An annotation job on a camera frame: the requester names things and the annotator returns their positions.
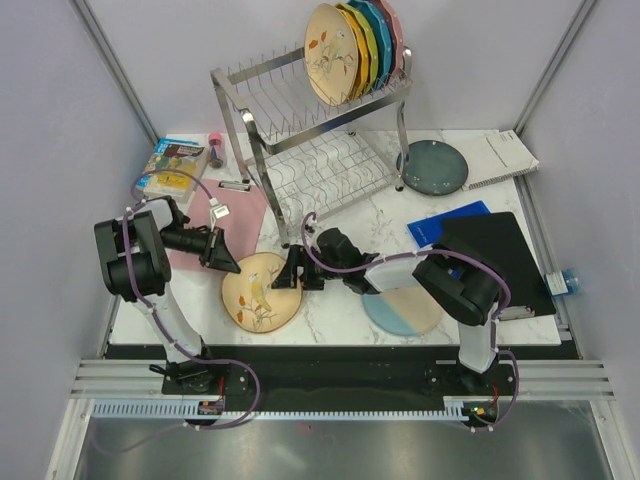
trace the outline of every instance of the metal dish rack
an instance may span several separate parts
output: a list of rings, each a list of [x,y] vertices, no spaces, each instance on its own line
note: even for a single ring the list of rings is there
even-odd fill
[[[298,235],[303,215],[320,219],[335,214],[394,185],[404,187],[401,172],[409,157],[404,123],[405,98],[411,89],[411,50],[404,49],[404,68],[386,85],[345,101],[326,104],[315,94],[307,75],[304,47],[266,59],[239,64],[238,71],[220,68],[211,79],[242,180],[261,186],[278,225],[283,248]],[[233,110],[249,135],[253,158],[245,160],[234,125]],[[385,158],[375,142],[351,122],[387,105],[397,105],[400,164]],[[336,130],[349,124],[346,131]]]

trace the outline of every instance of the pink cloth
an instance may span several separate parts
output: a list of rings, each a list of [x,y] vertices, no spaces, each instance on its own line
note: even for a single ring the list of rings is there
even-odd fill
[[[255,185],[251,186],[250,192],[237,192],[219,188],[218,180],[203,180],[203,183],[213,196],[218,199],[218,202],[229,207],[231,213],[218,220],[216,227],[224,229],[227,247],[233,258],[238,261],[256,253],[258,236],[262,228],[264,213],[267,210],[267,203],[262,192]],[[210,207],[207,195],[201,188],[198,188],[187,212],[187,215],[191,218],[191,222],[187,227],[210,226]],[[171,251],[169,253],[169,263],[173,268],[180,270],[211,271],[200,266],[198,257],[189,253]]]

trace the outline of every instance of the gray floor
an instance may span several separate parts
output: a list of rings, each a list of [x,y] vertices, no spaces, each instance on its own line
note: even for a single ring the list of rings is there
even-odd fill
[[[92,420],[104,448],[175,423]],[[519,403],[494,433],[433,422],[254,421],[178,429],[127,454],[85,445],[78,479],[611,479],[588,404]]]

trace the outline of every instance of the blue notebook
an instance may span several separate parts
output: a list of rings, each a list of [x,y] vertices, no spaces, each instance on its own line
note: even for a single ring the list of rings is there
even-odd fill
[[[489,212],[484,202],[478,201],[465,205],[464,207],[456,208],[450,212],[441,213],[435,217],[418,220],[417,222],[408,224],[407,227],[409,227],[409,232],[418,244],[418,247],[423,248],[431,245],[444,233],[441,224],[442,219],[488,215],[489,213],[491,212]]]

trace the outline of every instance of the table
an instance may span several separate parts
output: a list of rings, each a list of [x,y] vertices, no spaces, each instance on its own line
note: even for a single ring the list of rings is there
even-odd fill
[[[495,130],[413,131],[409,142],[420,139],[455,142]],[[393,133],[374,132],[384,153],[395,158],[399,147]],[[194,139],[206,144],[206,135],[169,135],[170,138]],[[243,138],[245,158],[251,156]],[[239,174],[227,142],[229,161],[225,168],[207,168],[204,178],[238,180]],[[513,212],[532,253],[533,242],[513,180],[459,191],[445,197],[426,197],[406,188],[398,193],[389,187],[321,223],[335,226],[345,233],[361,251],[392,254],[416,249],[407,223],[482,200],[492,212]],[[269,209],[265,214],[257,251],[272,251],[286,256],[280,248],[275,219]],[[300,311],[283,328],[268,334],[251,334],[241,330],[229,318],[221,302],[220,283],[223,272],[207,273],[173,270],[171,288],[185,317],[208,344],[218,345],[458,345],[457,322],[445,314],[431,332],[419,337],[398,337],[378,328],[368,318],[360,296],[342,282],[326,283],[322,292],[305,292]],[[120,302],[111,344],[159,344],[159,340],[142,314]],[[560,336],[553,316],[501,322],[497,329],[499,345],[559,345]]]

